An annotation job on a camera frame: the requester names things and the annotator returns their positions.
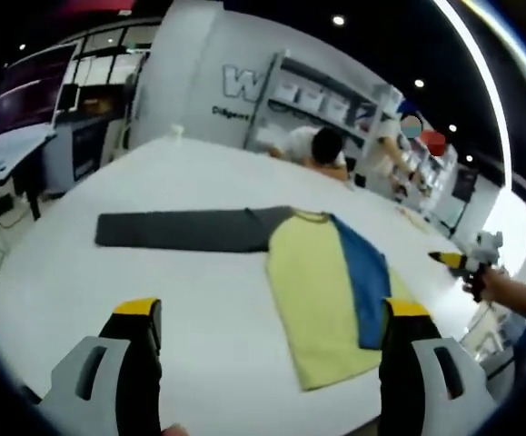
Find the blue fabric panel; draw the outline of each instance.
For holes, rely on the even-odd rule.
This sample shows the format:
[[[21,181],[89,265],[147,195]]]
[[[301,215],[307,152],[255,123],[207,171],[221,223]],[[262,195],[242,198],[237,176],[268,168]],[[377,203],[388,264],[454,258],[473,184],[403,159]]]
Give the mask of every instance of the blue fabric panel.
[[[353,289],[359,346],[379,350],[383,329],[383,299],[392,295],[386,259],[346,223],[331,215],[339,232]]]

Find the red object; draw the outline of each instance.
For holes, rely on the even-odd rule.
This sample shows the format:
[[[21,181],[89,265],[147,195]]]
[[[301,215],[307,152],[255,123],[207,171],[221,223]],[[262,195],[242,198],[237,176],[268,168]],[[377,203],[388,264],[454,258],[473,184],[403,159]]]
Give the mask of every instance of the red object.
[[[130,11],[135,0],[69,0],[65,3],[60,15],[94,11]]]
[[[433,130],[424,130],[420,139],[426,144],[432,156],[441,157],[446,151],[446,138]]]

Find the computer screen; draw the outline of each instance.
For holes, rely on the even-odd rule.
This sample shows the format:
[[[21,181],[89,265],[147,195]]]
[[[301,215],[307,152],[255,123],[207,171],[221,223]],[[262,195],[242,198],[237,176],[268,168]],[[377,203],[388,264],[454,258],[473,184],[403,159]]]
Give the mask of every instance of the computer screen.
[[[75,46],[64,45],[12,65],[0,85],[0,134],[51,123]]]
[[[474,185],[477,183],[479,172],[475,169],[462,168],[456,176],[456,184],[452,190],[452,196],[468,203],[474,193]]]

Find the white table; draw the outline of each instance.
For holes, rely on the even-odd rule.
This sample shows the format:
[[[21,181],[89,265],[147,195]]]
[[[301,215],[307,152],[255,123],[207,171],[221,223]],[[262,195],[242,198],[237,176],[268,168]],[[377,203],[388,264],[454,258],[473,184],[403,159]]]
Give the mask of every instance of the white table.
[[[265,253],[94,245],[99,213],[280,204],[335,213],[387,255],[444,335],[463,336],[476,304],[426,255],[454,247],[394,203],[264,155],[164,138],[78,185],[11,252],[0,272],[3,358],[43,396],[51,370],[116,305],[157,296],[162,425],[181,422],[192,436],[340,436],[363,425],[380,412],[377,370],[301,391]]]
[[[6,183],[13,171],[36,150],[55,136],[48,123],[29,125],[0,134],[0,186]],[[35,220],[40,218],[36,193],[27,186],[26,196]]]

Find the man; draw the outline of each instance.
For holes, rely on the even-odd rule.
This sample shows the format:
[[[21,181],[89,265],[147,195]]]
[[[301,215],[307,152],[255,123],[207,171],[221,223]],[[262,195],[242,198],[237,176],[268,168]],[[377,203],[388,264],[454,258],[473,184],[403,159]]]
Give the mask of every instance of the man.
[[[286,140],[269,149],[269,155],[291,161],[336,180],[348,178],[343,138],[328,127],[299,127]]]

